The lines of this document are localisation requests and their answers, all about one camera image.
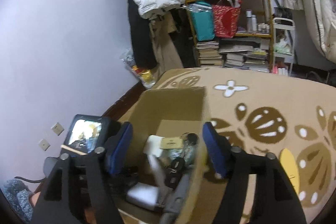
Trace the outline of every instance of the display screen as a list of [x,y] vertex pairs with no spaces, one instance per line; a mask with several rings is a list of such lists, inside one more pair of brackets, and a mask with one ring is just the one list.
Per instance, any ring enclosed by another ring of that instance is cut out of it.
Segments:
[[85,153],[95,149],[101,130],[100,122],[78,120],[71,132],[68,145]]

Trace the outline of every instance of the red bag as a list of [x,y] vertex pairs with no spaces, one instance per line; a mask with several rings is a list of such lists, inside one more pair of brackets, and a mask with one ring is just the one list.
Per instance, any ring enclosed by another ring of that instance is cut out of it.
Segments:
[[240,14],[240,7],[213,5],[215,35],[217,37],[234,37],[237,31],[237,22]]

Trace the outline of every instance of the white cart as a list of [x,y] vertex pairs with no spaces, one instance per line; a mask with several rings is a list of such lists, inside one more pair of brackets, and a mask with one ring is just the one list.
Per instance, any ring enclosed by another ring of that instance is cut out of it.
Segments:
[[[284,25],[280,24],[279,21],[287,21],[291,25]],[[275,52],[275,44],[277,42],[277,32],[276,30],[286,30],[287,31],[287,37],[289,37],[289,32],[293,38],[293,45],[290,45],[291,51],[288,54],[280,53],[280,52]],[[295,49],[295,23],[293,20],[288,19],[288,18],[281,18],[281,17],[276,17],[273,19],[273,66],[275,65],[275,59],[277,57],[283,58],[284,63],[290,63],[290,68],[288,71],[288,75],[291,76],[292,73],[292,68],[293,68],[293,63],[294,63],[294,49]]]

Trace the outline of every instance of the open cardboard box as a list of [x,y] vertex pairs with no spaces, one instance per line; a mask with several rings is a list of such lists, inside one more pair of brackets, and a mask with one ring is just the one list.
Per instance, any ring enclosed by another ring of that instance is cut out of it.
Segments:
[[[199,136],[195,168],[189,184],[188,196],[175,221],[185,224],[190,220],[200,189],[207,150],[202,138],[203,124],[210,112],[205,88],[160,89],[145,91],[135,107],[129,122],[133,126],[133,139],[127,151],[125,166],[138,166],[140,182],[155,185],[152,175],[146,175],[147,157],[143,148],[149,135],[177,137],[185,132]],[[127,224],[158,224],[161,213],[152,212],[122,199],[115,200]]]

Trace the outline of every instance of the screw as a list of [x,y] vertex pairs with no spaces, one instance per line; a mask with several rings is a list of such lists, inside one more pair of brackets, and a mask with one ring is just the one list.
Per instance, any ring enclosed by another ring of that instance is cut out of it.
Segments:
[[269,158],[270,160],[275,160],[277,158],[275,154],[271,152],[267,153],[266,157]]
[[240,153],[242,151],[242,149],[239,146],[233,146],[233,147],[231,147],[231,151],[233,153]]
[[69,158],[69,154],[68,153],[63,153],[59,158],[61,160],[66,160],[67,158]]
[[102,147],[102,146],[99,146],[99,147],[97,147],[97,148],[94,150],[94,152],[95,152],[96,154],[103,153],[104,151],[105,151],[105,148]]

